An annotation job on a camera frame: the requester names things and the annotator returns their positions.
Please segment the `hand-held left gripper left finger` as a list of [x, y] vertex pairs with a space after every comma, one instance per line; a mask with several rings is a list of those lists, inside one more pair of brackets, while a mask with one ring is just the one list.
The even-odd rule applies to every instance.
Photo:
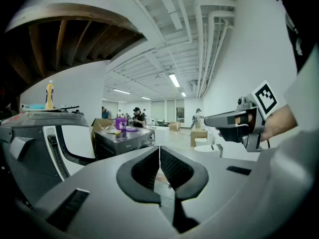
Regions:
[[132, 200], [147, 204], [160, 203], [160, 195], [154, 192], [156, 175], [160, 168], [159, 154], [159, 147], [152, 147], [123, 163], [118, 169], [118, 186]]

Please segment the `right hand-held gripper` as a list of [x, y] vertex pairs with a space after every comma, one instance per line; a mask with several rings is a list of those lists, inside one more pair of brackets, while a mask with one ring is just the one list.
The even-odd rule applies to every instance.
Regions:
[[241, 96], [237, 100], [237, 108], [234, 111], [221, 113], [204, 118], [204, 124], [208, 127], [232, 128], [237, 127], [235, 117], [252, 114], [252, 130], [242, 137], [243, 144], [247, 152], [261, 152], [261, 134], [264, 130], [268, 116], [277, 108], [278, 98], [267, 81], [264, 81], [256, 89], [246, 96]]

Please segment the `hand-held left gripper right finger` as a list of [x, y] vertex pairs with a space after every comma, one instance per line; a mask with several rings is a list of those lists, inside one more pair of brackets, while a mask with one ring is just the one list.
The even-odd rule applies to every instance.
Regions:
[[198, 221], [187, 217], [181, 203], [198, 197], [208, 183], [208, 171], [166, 146], [160, 147], [160, 167], [175, 191], [172, 225], [182, 234], [197, 226]]

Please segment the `person's right hand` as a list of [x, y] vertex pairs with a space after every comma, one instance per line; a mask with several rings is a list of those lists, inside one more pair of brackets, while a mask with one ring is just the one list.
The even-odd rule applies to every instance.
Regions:
[[252, 128], [253, 115], [244, 114], [235, 117], [235, 124], [237, 127], [232, 128], [215, 128], [219, 131], [218, 135], [222, 137], [225, 141], [231, 141], [235, 143], [240, 143], [242, 137], [247, 136]]

